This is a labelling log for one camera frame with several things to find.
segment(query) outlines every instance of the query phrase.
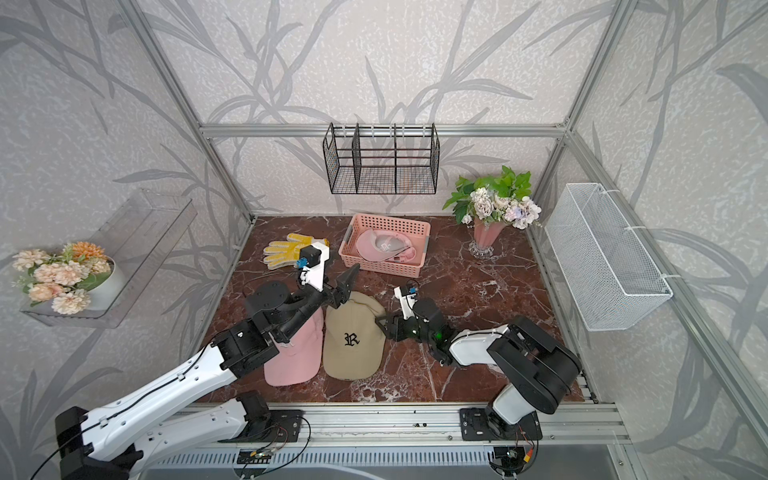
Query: leaf pattern wallpaper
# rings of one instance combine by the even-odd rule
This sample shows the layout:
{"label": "leaf pattern wallpaper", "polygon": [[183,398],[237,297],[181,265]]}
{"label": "leaf pattern wallpaper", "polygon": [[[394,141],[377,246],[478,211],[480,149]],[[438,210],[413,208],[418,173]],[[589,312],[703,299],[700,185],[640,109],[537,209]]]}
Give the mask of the leaf pattern wallpaper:
{"label": "leaf pattern wallpaper", "polygon": [[[576,127],[768,391],[766,14],[765,1],[639,3]],[[545,213],[580,181],[566,154],[540,194]],[[621,407],[650,478],[768,478],[765,452],[669,306],[589,333],[556,284],[591,384]]]}
{"label": "leaf pattern wallpaper", "polygon": [[[208,124],[558,123],[614,6],[140,3]],[[507,164],[530,170],[535,182],[554,146],[550,138],[443,138],[436,195],[351,197],[329,192],[319,138],[216,140],[258,214],[439,214],[458,175],[495,173]],[[387,145],[381,138],[367,142]]]}
{"label": "leaf pattern wallpaper", "polygon": [[[0,477],[28,480],[53,419],[145,384],[197,349],[247,221],[113,2],[0,4]],[[87,239],[143,187],[197,217],[117,329],[21,314],[12,255]],[[55,462],[38,478],[58,478]]]}

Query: pink basket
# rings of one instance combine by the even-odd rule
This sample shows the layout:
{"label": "pink basket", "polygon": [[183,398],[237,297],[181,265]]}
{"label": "pink basket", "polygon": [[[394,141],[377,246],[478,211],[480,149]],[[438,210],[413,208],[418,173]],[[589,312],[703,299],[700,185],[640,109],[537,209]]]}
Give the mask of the pink basket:
{"label": "pink basket", "polygon": [[[357,236],[369,228],[391,230],[406,235],[411,240],[411,243],[413,243],[413,248],[416,249],[416,258],[411,263],[369,262],[365,260],[357,253],[355,242],[357,241]],[[346,229],[346,235],[344,235],[339,252],[341,253],[342,260],[344,260],[344,265],[348,268],[355,263],[359,263],[361,270],[418,278],[424,266],[424,260],[427,257],[428,243],[429,223],[427,222],[407,220],[405,218],[381,217],[379,215],[356,214],[352,217],[349,228]]]}

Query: pink vase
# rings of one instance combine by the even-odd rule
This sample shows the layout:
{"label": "pink vase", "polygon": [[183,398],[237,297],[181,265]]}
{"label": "pink vase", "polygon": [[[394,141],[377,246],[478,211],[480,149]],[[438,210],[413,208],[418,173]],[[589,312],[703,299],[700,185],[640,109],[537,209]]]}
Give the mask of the pink vase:
{"label": "pink vase", "polygon": [[492,245],[506,226],[504,222],[491,222],[485,225],[482,220],[475,217],[475,241],[469,246],[470,253],[475,258],[483,260],[491,258]]}

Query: beige cap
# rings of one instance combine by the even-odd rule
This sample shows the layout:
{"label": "beige cap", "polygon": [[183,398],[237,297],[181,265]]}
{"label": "beige cap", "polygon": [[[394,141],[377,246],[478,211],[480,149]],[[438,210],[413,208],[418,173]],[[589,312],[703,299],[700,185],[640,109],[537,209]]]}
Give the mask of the beige cap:
{"label": "beige cap", "polygon": [[358,380],[376,373],[386,339],[376,317],[384,313],[381,303],[360,292],[352,292],[338,309],[328,307],[323,344],[323,368],[328,376]]}

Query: glass vase base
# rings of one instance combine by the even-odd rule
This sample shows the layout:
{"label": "glass vase base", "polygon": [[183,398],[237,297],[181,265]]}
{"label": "glass vase base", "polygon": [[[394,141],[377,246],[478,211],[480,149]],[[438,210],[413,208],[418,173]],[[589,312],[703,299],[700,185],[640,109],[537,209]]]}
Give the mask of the glass vase base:
{"label": "glass vase base", "polygon": [[493,247],[481,248],[477,242],[472,241],[472,243],[469,244],[469,253],[471,253],[474,258],[487,260],[493,257]]}

